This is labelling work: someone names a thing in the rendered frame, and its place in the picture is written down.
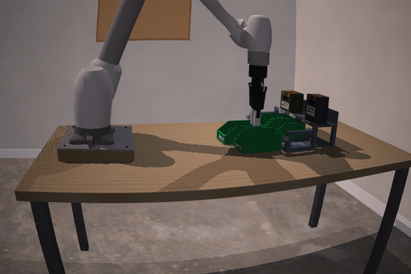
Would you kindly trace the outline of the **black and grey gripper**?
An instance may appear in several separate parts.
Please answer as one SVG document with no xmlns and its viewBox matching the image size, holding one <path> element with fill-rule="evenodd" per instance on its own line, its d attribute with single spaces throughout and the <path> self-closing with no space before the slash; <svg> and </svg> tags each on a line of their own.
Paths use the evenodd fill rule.
<svg viewBox="0 0 411 274">
<path fill-rule="evenodd" d="M 249 64 L 249 77 L 255 77 L 249 82 L 249 105 L 251 106 L 250 124 L 260 126 L 261 110 L 264 108 L 267 91 L 267 87 L 264 86 L 264 78 L 267 78 L 267 66 Z"/>
</svg>

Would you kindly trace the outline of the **green bin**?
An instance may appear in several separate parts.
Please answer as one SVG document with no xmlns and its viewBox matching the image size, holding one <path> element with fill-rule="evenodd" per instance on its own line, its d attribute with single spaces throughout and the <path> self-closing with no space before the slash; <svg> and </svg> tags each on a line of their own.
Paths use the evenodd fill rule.
<svg viewBox="0 0 411 274">
<path fill-rule="evenodd" d="M 234 144 L 234 138 L 246 128 L 260 128 L 250 124 L 250 120 L 227 121 L 218 129 L 218 139 L 223 144 Z"/>
<path fill-rule="evenodd" d="M 281 151 L 282 135 L 272 127 L 246 128 L 236 136 L 235 148 L 242 154 Z"/>
<path fill-rule="evenodd" d="M 293 117 L 290 117 L 284 113 L 263 114 L 261 116 L 260 124 L 263 125 L 262 127 L 265 127 L 273 119 L 282 119 L 282 118 L 293 118 Z"/>
<path fill-rule="evenodd" d="M 306 124 L 295 118 L 273 119 L 265 127 L 278 129 L 286 137 L 286 131 L 305 130 Z M 303 139 L 304 135 L 292 136 L 292 139 Z"/>
</svg>

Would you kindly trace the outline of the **grey metal shelf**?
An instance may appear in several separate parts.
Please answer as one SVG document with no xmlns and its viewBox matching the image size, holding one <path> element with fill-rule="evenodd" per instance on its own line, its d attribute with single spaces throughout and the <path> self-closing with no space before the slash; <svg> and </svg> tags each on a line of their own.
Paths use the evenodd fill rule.
<svg viewBox="0 0 411 274">
<path fill-rule="evenodd" d="M 302 113 L 290 113 L 279 107 L 274 106 L 274 111 L 261 112 L 261 115 L 268 113 L 282 112 L 301 122 L 312 126 L 312 130 L 293 130 L 286 131 L 286 137 L 282 135 L 281 149 L 285 152 L 315 150 L 317 147 L 330 146 L 335 147 L 335 138 L 337 133 L 338 112 L 328 108 L 327 124 L 315 124 L 305 119 L 306 100 L 303 101 Z M 318 128 L 331 127 L 329 143 L 317 137 Z M 293 135 L 304 135 L 303 139 L 292 139 Z M 284 143 L 285 142 L 285 143 Z M 320 143 L 321 142 L 321 143 Z M 305 145 L 305 146 L 303 146 Z"/>
</svg>

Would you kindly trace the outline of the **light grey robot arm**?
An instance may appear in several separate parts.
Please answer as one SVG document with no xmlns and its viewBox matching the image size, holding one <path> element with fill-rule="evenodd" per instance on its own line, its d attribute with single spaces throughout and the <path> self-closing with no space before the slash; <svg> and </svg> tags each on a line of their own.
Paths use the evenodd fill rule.
<svg viewBox="0 0 411 274">
<path fill-rule="evenodd" d="M 227 28 L 234 43 L 248 49 L 248 64 L 269 65 L 272 28 L 268 17 L 251 15 L 247 22 L 230 15 L 218 0 L 200 1 Z M 144 2 L 121 0 L 99 57 L 78 73 L 73 87 L 74 133 L 70 144 L 114 144 L 111 94 L 114 98 L 122 73 L 119 62 Z"/>
</svg>

